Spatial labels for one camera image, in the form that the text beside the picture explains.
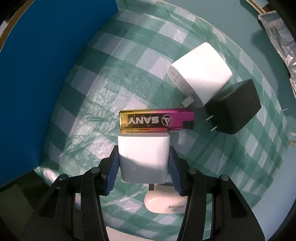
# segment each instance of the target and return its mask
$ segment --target power adapter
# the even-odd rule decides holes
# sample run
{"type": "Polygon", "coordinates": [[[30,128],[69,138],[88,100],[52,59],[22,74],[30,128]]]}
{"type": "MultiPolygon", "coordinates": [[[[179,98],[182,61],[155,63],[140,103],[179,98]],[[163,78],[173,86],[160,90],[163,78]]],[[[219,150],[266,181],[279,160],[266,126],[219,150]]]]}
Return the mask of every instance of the power adapter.
{"type": "Polygon", "coordinates": [[[214,129],[227,134],[239,132],[260,110],[261,103],[252,79],[220,90],[206,105],[214,129]]]}

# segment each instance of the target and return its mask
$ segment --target clear plastic wrap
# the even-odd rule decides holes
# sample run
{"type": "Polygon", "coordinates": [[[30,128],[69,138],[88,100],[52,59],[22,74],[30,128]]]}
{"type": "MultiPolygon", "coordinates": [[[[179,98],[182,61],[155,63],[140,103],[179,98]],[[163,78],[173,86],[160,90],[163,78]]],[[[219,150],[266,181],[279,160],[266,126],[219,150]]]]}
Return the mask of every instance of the clear plastic wrap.
{"type": "MultiPolygon", "coordinates": [[[[79,175],[97,166],[117,144],[120,110],[177,108],[184,95],[167,69],[208,42],[233,73],[227,85],[252,78],[262,108],[236,135],[210,132],[208,116],[195,109],[194,130],[170,132],[170,144],[204,174],[229,175],[254,206],[272,183],[289,145],[286,118],[261,71],[225,34],[183,9],[152,1],[117,4],[118,13],[92,38],[65,81],[36,172],[51,184],[59,173],[79,175]]],[[[114,190],[101,197],[106,224],[132,235],[175,241],[183,214],[151,213],[143,203],[147,191],[147,184],[121,182],[119,170],[114,190]]],[[[210,226],[209,199],[205,238],[210,226]]]]}
{"type": "Polygon", "coordinates": [[[259,15],[268,38],[285,62],[291,77],[290,82],[296,98],[296,43],[289,29],[276,11],[259,15]]]}

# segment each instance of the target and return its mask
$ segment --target metal screw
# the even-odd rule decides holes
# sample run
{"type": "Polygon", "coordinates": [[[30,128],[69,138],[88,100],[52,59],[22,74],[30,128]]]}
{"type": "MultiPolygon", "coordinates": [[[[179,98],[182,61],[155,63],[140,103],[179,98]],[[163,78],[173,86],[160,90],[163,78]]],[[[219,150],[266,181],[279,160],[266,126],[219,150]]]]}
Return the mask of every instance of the metal screw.
{"type": "Polygon", "coordinates": [[[67,177],[67,175],[66,174],[61,174],[61,175],[59,175],[59,179],[60,180],[64,180],[65,178],[67,177]]]}
{"type": "Polygon", "coordinates": [[[228,181],[228,180],[229,180],[229,176],[227,176],[227,175],[222,175],[222,176],[221,176],[221,179],[222,179],[223,181],[228,181]]]}
{"type": "Polygon", "coordinates": [[[195,168],[191,167],[188,169],[188,172],[190,172],[191,174],[195,174],[195,173],[197,173],[197,170],[195,168]]]}
{"type": "Polygon", "coordinates": [[[100,171],[100,169],[98,168],[98,167],[93,167],[92,169],[91,169],[91,172],[92,173],[97,173],[97,172],[99,172],[100,171]]]}

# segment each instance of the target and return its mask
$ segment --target green and white tablecloth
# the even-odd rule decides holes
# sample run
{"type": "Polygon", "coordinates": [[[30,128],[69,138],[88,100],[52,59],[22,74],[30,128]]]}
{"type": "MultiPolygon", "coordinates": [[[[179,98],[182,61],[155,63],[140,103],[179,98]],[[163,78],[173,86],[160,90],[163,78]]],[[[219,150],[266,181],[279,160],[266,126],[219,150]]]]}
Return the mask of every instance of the green and white tablecloth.
{"type": "MultiPolygon", "coordinates": [[[[254,206],[280,168],[290,135],[261,71],[227,36],[183,9],[138,0],[117,4],[119,11],[85,47],[65,81],[36,172],[51,184],[60,173],[79,175],[97,166],[117,144],[119,110],[177,108],[184,96],[167,69],[209,42],[233,73],[228,85],[252,78],[262,107],[236,135],[209,132],[210,123],[198,120],[194,130],[171,132],[171,145],[204,174],[229,175],[254,206]]],[[[101,197],[106,224],[145,238],[176,240],[183,214],[149,212],[143,204],[147,190],[147,185],[122,183],[119,171],[114,190],[101,197]]],[[[210,233],[210,210],[209,203],[204,237],[210,233]]]]}

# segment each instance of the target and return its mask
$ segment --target circular logo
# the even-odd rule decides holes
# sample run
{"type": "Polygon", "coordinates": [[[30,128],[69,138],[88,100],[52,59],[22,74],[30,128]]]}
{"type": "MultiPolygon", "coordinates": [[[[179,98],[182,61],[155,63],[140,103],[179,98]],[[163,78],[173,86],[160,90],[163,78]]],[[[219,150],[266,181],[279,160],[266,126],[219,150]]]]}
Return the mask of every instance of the circular logo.
{"type": "Polygon", "coordinates": [[[173,123],[173,118],[171,115],[166,114],[166,115],[163,115],[163,117],[161,118],[161,122],[163,123],[164,126],[169,127],[173,123]]]}

